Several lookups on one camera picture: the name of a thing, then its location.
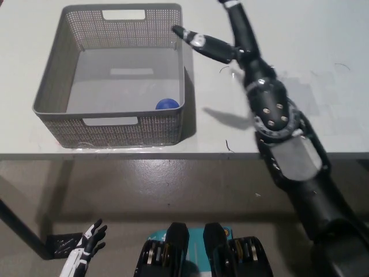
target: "table leg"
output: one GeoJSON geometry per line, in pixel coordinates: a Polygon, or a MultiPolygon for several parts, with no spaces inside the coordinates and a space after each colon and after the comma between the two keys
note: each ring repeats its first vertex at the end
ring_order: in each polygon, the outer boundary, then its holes
{"type": "Polygon", "coordinates": [[[67,258],[82,237],[82,233],[48,235],[44,243],[2,200],[0,219],[44,260],[67,258]]]}

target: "blue ball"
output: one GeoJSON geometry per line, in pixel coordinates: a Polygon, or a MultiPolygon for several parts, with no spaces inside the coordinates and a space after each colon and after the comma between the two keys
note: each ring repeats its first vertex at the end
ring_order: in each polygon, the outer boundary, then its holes
{"type": "Polygon", "coordinates": [[[156,105],[156,110],[167,110],[169,108],[178,108],[178,107],[179,104],[177,103],[177,101],[170,98],[166,98],[159,101],[159,103],[156,105]]]}

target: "black mechanical component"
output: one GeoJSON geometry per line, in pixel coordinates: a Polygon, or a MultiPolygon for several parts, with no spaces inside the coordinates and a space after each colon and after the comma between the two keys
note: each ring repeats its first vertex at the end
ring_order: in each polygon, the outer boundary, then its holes
{"type": "Polygon", "coordinates": [[[146,241],[134,277],[181,276],[189,238],[189,231],[184,223],[172,223],[164,242],[146,241]]]}
{"type": "MultiPolygon", "coordinates": [[[[175,33],[199,53],[224,63],[232,57],[245,71],[243,85],[254,114],[259,152],[314,241],[312,260],[319,276],[369,276],[369,229],[333,183],[327,154],[308,119],[288,98],[274,69],[261,58],[242,4],[239,0],[219,2],[229,15],[234,47],[201,35],[199,48],[179,27],[174,27],[175,33]]],[[[218,250],[226,251],[226,246],[218,250]]]]}
{"type": "Polygon", "coordinates": [[[44,243],[2,200],[0,219],[44,260],[67,258],[82,237],[82,233],[48,235],[44,243]]]}
{"type": "Polygon", "coordinates": [[[208,223],[204,243],[213,277],[273,277],[264,248],[255,237],[227,241],[219,223],[208,223]]]}

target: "gray floor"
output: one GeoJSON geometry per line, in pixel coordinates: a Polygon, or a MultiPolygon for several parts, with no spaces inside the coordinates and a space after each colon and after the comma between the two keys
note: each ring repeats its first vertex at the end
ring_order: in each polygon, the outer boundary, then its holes
{"type": "MultiPolygon", "coordinates": [[[[369,218],[368,172],[340,161],[333,175],[354,210],[369,218]]],[[[107,246],[88,277],[132,276],[146,237],[172,221],[219,221],[237,237],[256,235],[275,276],[312,276],[309,243],[261,161],[3,161],[0,197],[41,237],[80,232],[103,218],[107,246]]],[[[42,261],[2,222],[0,234],[0,276],[59,276],[62,260],[42,261]]]]}

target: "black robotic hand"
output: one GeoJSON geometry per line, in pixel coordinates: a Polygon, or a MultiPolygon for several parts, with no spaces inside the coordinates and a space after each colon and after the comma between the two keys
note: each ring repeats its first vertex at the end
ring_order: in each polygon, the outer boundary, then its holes
{"type": "Polygon", "coordinates": [[[95,232],[101,226],[102,222],[99,219],[82,236],[75,250],[69,254],[60,277],[84,277],[86,275],[88,264],[92,257],[101,248],[105,247],[105,242],[98,243],[105,237],[108,226],[104,225],[95,232]]]}

